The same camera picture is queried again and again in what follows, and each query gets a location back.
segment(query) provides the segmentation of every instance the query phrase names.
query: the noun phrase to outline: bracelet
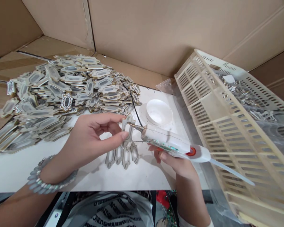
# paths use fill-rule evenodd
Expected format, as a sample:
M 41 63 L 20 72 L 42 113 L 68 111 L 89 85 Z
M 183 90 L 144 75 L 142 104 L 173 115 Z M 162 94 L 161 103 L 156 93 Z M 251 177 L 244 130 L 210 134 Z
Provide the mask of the bracelet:
M 31 175 L 28 177 L 29 181 L 27 184 L 31 185 L 29 189 L 33 190 L 34 193 L 39 193 L 40 195 L 53 193 L 60 190 L 61 188 L 64 188 L 75 180 L 78 170 L 73 171 L 65 180 L 56 185 L 44 183 L 40 179 L 41 170 L 50 162 L 53 157 L 55 157 L 55 154 L 42 159 L 39 162 L 38 166 L 34 168 L 34 170 L 31 172 Z

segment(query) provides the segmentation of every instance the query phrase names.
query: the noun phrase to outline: plastic crate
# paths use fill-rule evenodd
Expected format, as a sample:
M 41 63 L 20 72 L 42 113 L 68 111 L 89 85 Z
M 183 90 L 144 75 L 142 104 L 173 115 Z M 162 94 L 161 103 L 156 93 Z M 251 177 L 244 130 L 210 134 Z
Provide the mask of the plastic crate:
M 202 143 L 212 158 L 256 184 L 251 186 L 213 166 L 234 214 L 256 226 L 284 226 L 284 147 L 277 146 L 264 132 L 211 67 L 240 80 L 263 109 L 284 110 L 284 102 L 245 70 L 200 50 L 195 50 L 175 75 Z M 271 129 L 267 124 L 262 127 L 272 133 L 277 131 L 281 138 L 284 114 L 277 118 L 278 124 L 272 123 Z

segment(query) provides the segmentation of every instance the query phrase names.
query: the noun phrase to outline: glue gun nozzle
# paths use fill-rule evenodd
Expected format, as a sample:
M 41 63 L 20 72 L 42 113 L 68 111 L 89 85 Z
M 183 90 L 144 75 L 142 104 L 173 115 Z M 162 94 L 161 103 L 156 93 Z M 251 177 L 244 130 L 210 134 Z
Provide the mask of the glue gun nozzle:
M 134 124 L 129 123 L 129 122 L 128 122 L 128 124 L 129 124 L 130 126 L 132 126 L 133 128 L 137 129 L 137 130 L 140 131 L 140 132 L 142 132 L 143 129 L 144 129 L 144 127 L 142 127 L 142 126 L 134 125 Z

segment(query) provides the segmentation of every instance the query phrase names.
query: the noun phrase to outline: white work surface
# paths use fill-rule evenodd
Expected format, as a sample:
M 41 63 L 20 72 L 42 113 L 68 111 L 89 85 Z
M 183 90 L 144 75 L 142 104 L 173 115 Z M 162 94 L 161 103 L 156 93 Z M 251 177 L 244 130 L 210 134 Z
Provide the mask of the white work surface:
M 143 125 L 148 124 L 146 118 L 146 104 L 151 99 L 160 99 L 167 103 L 173 111 L 173 121 L 161 127 L 177 133 L 188 139 L 179 113 L 175 106 L 172 95 L 141 87 L 140 101 L 142 106 L 136 107 Z M 136 124 L 138 119 L 135 111 L 132 111 Z M 68 126 L 74 126 L 78 116 L 72 116 Z M 101 135 L 101 139 L 110 137 L 110 133 Z M 141 141 L 141 133 L 133 131 L 133 141 Z M 40 141 L 37 145 L 21 150 L 16 154 L 0 155 L 0 192 L 16 192 L 27 183 L 27 177 L 44 157 L 58 153 L 65 144 L 67 136 L 55 142 Z M 65 187 L 64 191 L 119 191 L 119 190 L 171 190 L 175 189 L 175 172 L 162 162 L 157 164 L 153 152 L 148 151 L 146 143 L 136 143 L 140 155 L 139 163 L 136 165 L 130 159 L 130 166 L 125 170 L 122 164 L 116 163 L 108 169 L 105 165 L 106 154 L 98 157 L 93 162 L 79 169 L 74 182 Z M 198 163 L 195 166 L 202 189 L 208 189 L 201 167 Z

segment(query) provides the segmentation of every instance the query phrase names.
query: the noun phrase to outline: plastic bag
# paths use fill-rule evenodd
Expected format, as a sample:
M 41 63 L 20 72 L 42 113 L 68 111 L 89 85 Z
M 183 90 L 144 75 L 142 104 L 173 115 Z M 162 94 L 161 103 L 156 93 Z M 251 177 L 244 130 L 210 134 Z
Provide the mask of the plastic bag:
M 173 89 L 171 88 L 171 79 L 167 79 L 163 81 L 162 83 L 156 85 L 156 88 L 159 91 L 165 92 L 167 94 L 171 94 L 171 95 L 174 94 Z

